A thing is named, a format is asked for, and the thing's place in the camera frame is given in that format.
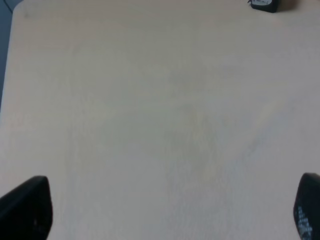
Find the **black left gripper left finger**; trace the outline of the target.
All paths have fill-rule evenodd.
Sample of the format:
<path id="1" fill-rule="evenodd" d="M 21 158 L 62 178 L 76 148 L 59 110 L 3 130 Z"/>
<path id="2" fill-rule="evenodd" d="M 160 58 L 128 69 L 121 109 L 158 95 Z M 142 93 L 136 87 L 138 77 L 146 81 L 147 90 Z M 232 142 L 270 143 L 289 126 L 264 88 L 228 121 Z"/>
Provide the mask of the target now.
<path id="1" fill-rule="evenodd" d="M 0 198 L 2 240 L 46 240 L 53 224 L 49 180 L 34 176 Z"/>

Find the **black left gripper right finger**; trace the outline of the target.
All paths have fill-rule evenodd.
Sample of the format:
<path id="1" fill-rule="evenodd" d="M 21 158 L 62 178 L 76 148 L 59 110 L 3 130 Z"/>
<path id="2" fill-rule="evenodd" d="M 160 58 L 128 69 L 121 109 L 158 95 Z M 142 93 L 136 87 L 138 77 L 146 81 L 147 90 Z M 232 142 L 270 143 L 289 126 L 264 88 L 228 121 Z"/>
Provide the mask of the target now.
<path id="1" fill-rule="evenodd" d="M 302 240 L 320 238 L 320 176 L 304 173 L 300 179 L 293 218 L 299 237 Z"/>

